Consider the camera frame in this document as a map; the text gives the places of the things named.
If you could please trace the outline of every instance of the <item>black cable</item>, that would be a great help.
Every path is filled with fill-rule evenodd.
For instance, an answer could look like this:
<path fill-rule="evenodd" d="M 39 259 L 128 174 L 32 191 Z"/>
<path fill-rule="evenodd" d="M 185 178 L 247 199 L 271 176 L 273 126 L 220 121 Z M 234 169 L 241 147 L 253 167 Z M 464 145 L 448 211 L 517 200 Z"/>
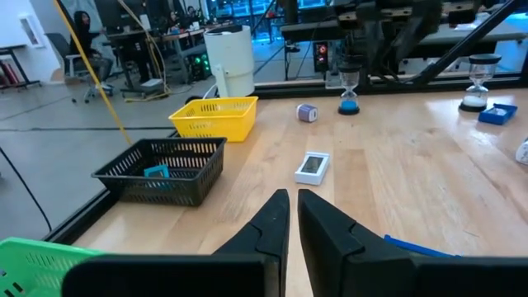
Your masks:
<path fill-rule="evenodd" d="M 12 163 L 11 160 L 7 157 L 6 153 L 4 153 L 4 151 L 3 151 L 2 148 L 0 148 L 0 153 L 2 153 L 3 157 L 7 160 L 7 162 L 9 163 L 9 165 L 11 166 L 11 168 L 13 169 L 13 171 L 14 171 L 14 172 L 16 173 L 16 175 L 18 176 L 18 179 L 20 179 L 20 181 L 22 182 L 22 185 L 24 185 L 24 187 L 26 188 L 27 192 L 30 194 L 31 199 L 33 200 L 33 202 L 35 202 L 36 207 L 39 209 L 40 213 L 41 213 L 42 216 L 44 217 L 44 220 L 46 221 L 46 224 L 48 225 L 48 229 L 49 229 L 49 231 L 51 232 L 51 231 L 52 231 L 52 228 L 51 228 L 50 221 L 48 220 L 48 217 L 46 216 L 46 213 L 42 210 L 42 207 L 40 207 L 40 204 L 39 204 L 39 202 L 36 200 L 35 196 L 33 196 L 33 193 L 31 192 L 30 188 L 27 186 L 26 182 L 24 181 L 24 179 L 22 178 L 22 176 L 20 175 L 20 173 L 18 172 L 18 170 L 15 168 L 15 165 L 13 165 L 13 163 Z"/>
<path fill-rule="evenodd" d="M 321 26 L 321 23 L 324 22 L 324 21 L 328 21 L 329 19 L 331 18 L 334 18 L 335 16 L 326 16 L 325 18 L 323 18 L 321 21 L 318 21 L 317 25 L 315 26 L 315 29 L 313 29 L 313 32 L 312 32 L 312 36 L 310 37 L 310 42 L 308 44 L 308 48 L 306 49 L 306 51 L 304 52 L 304 56 L 303 56 L 303 59 L 300 61 L 300 66 L 299 66 L 299 69 L 297 69 L 297 74 L 295 75 L 295 79 L 297 79 L 299 77 L 299 73 L 300 73 L 300 70 L 303 68 L 303 64 L 304 64 L 304 59 L 306 59 L 306 56 L 308 55 L 308 52 L 310 51 L 310 48 L 312 47 L 312 41 L 314 41 L 314 37 L 315 37 L 315 31 L 317 31 L 317 29 L 319 28 L 319 26 Z"/>

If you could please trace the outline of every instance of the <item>yellow plastic basket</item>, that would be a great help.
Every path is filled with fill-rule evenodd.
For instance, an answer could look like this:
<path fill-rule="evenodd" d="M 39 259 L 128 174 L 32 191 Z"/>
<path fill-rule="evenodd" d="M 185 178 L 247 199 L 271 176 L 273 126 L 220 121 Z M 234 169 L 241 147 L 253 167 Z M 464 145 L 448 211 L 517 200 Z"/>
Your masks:
<path fill-rule="evenodd" d="M 255 124 L 258 97 L 194 100 L 168 119 L 182 137 L 226 137 L 242 142 Z"/>

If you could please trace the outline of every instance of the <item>chair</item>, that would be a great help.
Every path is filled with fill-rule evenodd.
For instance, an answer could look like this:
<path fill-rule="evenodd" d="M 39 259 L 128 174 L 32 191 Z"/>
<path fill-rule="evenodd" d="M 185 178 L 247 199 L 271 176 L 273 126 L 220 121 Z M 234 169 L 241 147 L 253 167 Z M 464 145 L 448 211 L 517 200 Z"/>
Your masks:
<path fill-rule="evenodd" d="M 80 54 L 69 54 L 69 43 L 66 41 L 64 36 L 60 33 L 46 33 L 49 42 L 55 47 L 57 52 L 63 58 L 64 61 L 64 76 L 70 78 L 80 78 L 88 83 L 88 89 L 84 93 L 84 102 L 89 103 L 89 97 L 95 97 L 97 88 L 93 84 L 92 78 L 88 69 L 84 65 L 76 64 L 76 60 L 81 58 Z M 77 100 L 72 98 L 72 102 L 76 103 Z"/>

